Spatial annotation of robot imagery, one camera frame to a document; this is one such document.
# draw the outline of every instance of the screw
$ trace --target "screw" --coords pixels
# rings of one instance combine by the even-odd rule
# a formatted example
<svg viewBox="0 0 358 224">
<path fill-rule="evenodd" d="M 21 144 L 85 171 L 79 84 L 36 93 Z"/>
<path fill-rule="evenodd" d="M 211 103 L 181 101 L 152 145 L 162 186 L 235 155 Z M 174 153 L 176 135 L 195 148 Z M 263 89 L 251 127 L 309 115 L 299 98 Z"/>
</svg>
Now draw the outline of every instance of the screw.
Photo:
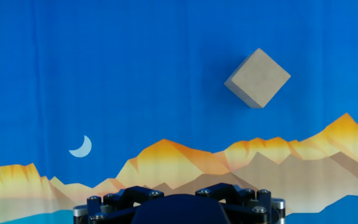
<svg viewBox="0 0 358 224">
<path fill-rule="evenodd" d="M 99 200 L 99 196 L 90 196 L 88 197 L 89 200 Z"/>
<path fill-rule="evenodd" d="M 262 207 L 262 206 L 256 206 L 252 209 L 253 212 L 255 213 L 265 213 L 266 212 L 266 208 Z"/>
<path fill-rule="evenodd" d="M 209 189 L 200 189 L 196 191 L 196 194 L 199 195 L 208 195 L 209 193 L 211 193 L 211 191 Z"/>
<path fill-rule="evenodd" d="M 150 191 L 149 196 L 156 197 L 156 196 L 158 196 L 158 195 L 160 195 L 160 194 L 162 194 L 161 191 L 159 191 L 159 190 L 152 190 L 152 191 Z"/>
<path fill-rule="evenodd" d="M 89 219 L 90 220 L 103 220 L 105 218 L 107 218 L 107 214 L 104 212 L 99 212 L 99 213 L 96 213 L 95 215 L 91 216 Z"/>
</svg>

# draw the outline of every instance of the painted mountain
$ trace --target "painted mountain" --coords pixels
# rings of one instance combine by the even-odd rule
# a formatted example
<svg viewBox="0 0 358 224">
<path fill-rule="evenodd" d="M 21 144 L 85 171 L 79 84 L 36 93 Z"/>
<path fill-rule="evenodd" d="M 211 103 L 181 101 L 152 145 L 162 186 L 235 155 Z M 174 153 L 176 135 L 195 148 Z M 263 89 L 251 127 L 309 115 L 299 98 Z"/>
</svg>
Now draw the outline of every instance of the painted mountain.
<svg viewBox="0 0 358 224">
<path fill-rule="evenodd" d="M 287 213 L 320 212 L 346 195 L 358 196 L 358 124 L 345 114 L 301 142 L 257 138 L 215 154 L 163 139 L 93 189 L 48 180 L 33 164 L 0 167 L 0 223 L 70 210 L 91 195 L 133 185 L 169 195 L 193 194 L 220 182 L 269 189 L 287 201 Z"/>
</svg>

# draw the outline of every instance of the painted backdrop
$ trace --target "painted backdrop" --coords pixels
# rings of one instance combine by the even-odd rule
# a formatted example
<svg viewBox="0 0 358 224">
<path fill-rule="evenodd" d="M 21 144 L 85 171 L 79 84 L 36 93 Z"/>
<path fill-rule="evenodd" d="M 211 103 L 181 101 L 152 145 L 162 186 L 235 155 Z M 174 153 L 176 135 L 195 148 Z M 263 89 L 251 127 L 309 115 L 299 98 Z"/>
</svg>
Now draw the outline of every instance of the painted backdrop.
<svg viewBox="0 0 358 224">
<path fill-rule="evenodd" d="M 292 77 L 251 110 L 223 83 L 259 47 Z M 217 182 L 358 223 L 358 1 L 0 0 L 0 223 Z"/>
</svg>

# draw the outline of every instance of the blue water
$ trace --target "blue water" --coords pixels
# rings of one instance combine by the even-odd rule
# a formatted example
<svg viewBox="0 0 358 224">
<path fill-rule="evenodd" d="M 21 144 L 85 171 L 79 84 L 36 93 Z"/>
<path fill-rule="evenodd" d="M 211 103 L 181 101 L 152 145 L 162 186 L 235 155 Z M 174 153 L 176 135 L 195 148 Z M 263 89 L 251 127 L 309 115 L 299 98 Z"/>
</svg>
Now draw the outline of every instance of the blue water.
<svg viewBox="0 0 358 224">
<path fill-rule="evenodd" d="M 73 212 L 62 210 L 50 214 L 34 215 L 5 224 L 68 224 L 73 223 Z M 326 207 L 320 213 L 296 213 L 287 216 L 287 224 L 358 224 L 358 196 L 346 196 Z"/>
</svg>

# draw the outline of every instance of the metal cylinder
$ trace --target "metal cylinder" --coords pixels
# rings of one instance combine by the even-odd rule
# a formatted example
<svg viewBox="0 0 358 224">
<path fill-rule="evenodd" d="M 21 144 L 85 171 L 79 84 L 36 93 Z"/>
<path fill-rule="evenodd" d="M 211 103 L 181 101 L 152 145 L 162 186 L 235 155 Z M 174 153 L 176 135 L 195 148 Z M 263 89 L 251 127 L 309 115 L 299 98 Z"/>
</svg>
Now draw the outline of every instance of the metal cylinder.
<svg viewBox="0 0 358 224">
<path fill-rule="evenodd" d="M 92 202 L 98 201 L 99 204 L 102 204 L 102 198 L 99 196 L 90 196 L 86 199 L 86 203 L 88 203 L 88 201 L 92 201 Z"/>
<path fill-rule="evenodd" d="M 105 205 L 114 206 L 114 200 L 113 200 L 114 197 L 115 194 L 106 194 L 105 196 L 103 196 L 103 203 Z"/>
<path fill-rule="evenodd" d="M 88 207 L 86 205 L 79 205 L 73 208 L 74 224 L 88 223 Z"/>
<path fill-rule="evenodd" d="M 272 198 L 272 207 L 278 211 L 280 219 L 285 219 L 285 200 L 282 198 Z"/>
</svg>

